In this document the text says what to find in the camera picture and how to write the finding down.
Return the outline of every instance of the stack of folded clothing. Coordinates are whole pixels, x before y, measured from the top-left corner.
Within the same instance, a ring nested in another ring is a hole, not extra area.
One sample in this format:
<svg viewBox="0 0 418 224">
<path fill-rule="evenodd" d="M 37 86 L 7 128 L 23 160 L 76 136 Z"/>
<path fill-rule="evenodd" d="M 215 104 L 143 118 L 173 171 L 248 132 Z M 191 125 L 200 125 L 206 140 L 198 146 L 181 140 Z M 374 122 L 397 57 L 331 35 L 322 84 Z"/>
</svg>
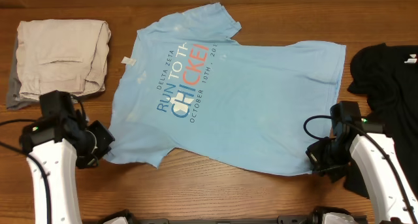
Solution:
<svg viewBox="0 0 418 224">
<path fill-rule="evenodd" d="M 104 21 L 20 22 L 7 109 L 25 107 L 53 90 L 75 96 L 104 91 L 109 39 Z"/>
</svg>

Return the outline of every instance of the shirt sleeve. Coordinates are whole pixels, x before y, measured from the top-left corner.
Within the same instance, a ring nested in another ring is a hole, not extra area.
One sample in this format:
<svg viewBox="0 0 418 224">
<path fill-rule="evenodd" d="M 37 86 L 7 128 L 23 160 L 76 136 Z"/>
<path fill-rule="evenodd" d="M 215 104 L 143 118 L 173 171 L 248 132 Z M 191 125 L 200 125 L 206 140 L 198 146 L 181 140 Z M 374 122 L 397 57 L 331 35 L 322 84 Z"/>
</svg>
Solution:
<svg viewBox="0 0 418 224">
<path fill-rule="evenodd" d="M 220 3 L 205 5 L 161 18 L 138 34 L 148 37 L 172 36 L 183 38 L 231 38 L 241 30 Z"/>
</svg>

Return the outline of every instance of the gray folded cloth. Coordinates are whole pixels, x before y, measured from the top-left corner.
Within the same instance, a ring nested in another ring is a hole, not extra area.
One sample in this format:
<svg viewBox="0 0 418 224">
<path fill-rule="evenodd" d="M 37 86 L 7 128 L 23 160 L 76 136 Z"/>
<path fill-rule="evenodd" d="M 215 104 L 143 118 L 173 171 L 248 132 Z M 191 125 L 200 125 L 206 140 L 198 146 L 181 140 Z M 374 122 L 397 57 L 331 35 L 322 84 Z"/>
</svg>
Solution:
<svg viewBox="0 0 418 224">
<path fill-rule="evenodd" d="M 23 107 L 36 103 L 32 99 L 20 99 L 19 91 L 22 84 L 18 78 L 18 60 L 16 59 L 16 50 L 18 49 L 18 38 L 14 41 L 12 67 L 10 68 L 10 76 L 8 78 L 8 91 L 6 94 L 7 110 L 19 110 Z"/>
</svg>

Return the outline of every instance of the t-shirt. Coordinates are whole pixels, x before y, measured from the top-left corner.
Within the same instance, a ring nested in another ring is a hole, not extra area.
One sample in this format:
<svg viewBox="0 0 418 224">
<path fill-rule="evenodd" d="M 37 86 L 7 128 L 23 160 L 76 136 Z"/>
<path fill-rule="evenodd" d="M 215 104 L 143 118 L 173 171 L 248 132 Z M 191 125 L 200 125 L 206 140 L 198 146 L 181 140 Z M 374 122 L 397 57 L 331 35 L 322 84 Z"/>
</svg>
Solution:
<svg viewBox="0 0 418 224">
<path fill-rule="evenodd" d="M 367 102 L 393 137 L 399 164 L 418 196 L 418 46 L 363 48 L 351 61 L 348 90 Z"/>
<path fill-rule="evenodd" d="M 242 46 L 219 3 L 140 29 L 113 100 L 106 159 L 158 166 L 182 148 L 240 168 L 309 173 L 306 118 L 336 103 L 346 47 L 321 41 Z M 308 125 L 329 136 L 330 121 Z"/>
</svg>

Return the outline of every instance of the clothing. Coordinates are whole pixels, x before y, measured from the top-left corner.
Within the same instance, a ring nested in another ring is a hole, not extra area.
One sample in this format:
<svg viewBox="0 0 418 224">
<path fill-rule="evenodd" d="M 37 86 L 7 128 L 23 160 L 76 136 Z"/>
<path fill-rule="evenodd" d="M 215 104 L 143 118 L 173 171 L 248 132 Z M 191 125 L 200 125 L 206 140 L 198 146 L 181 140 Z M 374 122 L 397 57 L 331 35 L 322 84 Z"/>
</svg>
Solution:
<svg viewBox="0 0 418 224">
<path fill-rule="evenodd" d="M 385 123 L 396 156 L 418 196 L 418 64 L 405 63 L 418 46 L 379 44 L 362 49 L 351 61 L 348 91 L 367 94 L 373 114 Z"/>
<path fill-rule="evenodd" d="M 306 118 L 336 102 L 345 46 L 305 41 L 241 46 L 241 29 L 219 3 L 161 18 L 138 31 L 113 100 L 106 159 L 158 166 L 182 148 L 248 170 L 309 173 L 315 140 Z M 330 121 L 309 125 L 328 136 Z"/>
<path fill-rule="evenodd" d="M 14 42 L 12 66 L 10 68 L 10 76 L 8 78 L 8 91 L 6 94 L 6 108 L 7 110 L 18 110 L 23 107 L 31 105 L 35 100 L 22 100 L 19 96 L 20 86 L 22 85 L 18 78 L 16 50 L 18 49 L 18 38 Z"/>
<path fill-rule="evenodd" d="M 110 30 L 104 21 L 20 22 L 16 51 L 21 99 L 53 90 L 83 96 L 104 91 Z"/>
</svg>

